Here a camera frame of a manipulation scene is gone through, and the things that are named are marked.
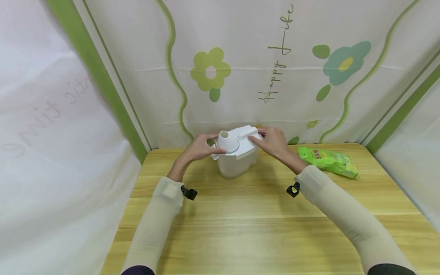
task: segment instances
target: black clip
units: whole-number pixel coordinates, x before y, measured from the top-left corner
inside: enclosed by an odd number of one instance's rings
[[[287,194],[291,195],[293,198],[298,196],[298,194],[300,193],[300,183],[295,182],[294,185],[290,185],[287,188],[286,192],[287,192]]]
[[[182,191],[182,194],[190,200],[194,200],[195,196],[197,196],[197,191],[194,189],[186,189],[185,186],[182,185],[182,187],[180,188],[180,190]]]

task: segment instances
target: wooden table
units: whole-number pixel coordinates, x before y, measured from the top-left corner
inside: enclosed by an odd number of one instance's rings
[[[290,146],[297,151],[299,146]],[[353,158],[356,180],[328,173],[389,230],[419,275],[440,274],[440,238],[390,176],[361,145],[315,144]],[[125,209],[102,275],[119,274],[136,226],[160,177],[183,149],[150,152]],[[294,174],[260,152],[244,175],[226,180],[211,158],[183,179],[198,191],[185,200],[170,231],[158,274],[361,275],[350,241],[302,195],[286,193]]]

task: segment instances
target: beige sleeve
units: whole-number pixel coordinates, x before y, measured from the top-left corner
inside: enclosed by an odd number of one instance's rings
[[[305,198],[352,242],[365,274],[377,264],[397,264],[415,272],[385,227],[326,174],[310,165],[295,180],[300,183]]]
[[[169,178],[160,179],[136,229],[121,272],[144,265],[156,274],[172,221],[182,206],[182,185]]]

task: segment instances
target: white plastic container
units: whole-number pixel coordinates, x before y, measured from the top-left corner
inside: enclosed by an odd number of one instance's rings
[[[220,132],[213,147],[226,149],[227,153],[211,155],[211,157],[217,160],[222,177],[227,179],[238,177],[257,162],[258,147],[248,139],[248,136],[263,139],[258,133],[258,129],[250,125],[235,128],[228,132]]]

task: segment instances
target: green plastic bag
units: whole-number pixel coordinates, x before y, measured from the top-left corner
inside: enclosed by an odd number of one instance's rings
[[[352,159],[347,155],[330,150],[318,150],[307,147],[300,147],[298,153],[303,160],[313,164],[320,170],[349,178],[354,178],[358,174]]]

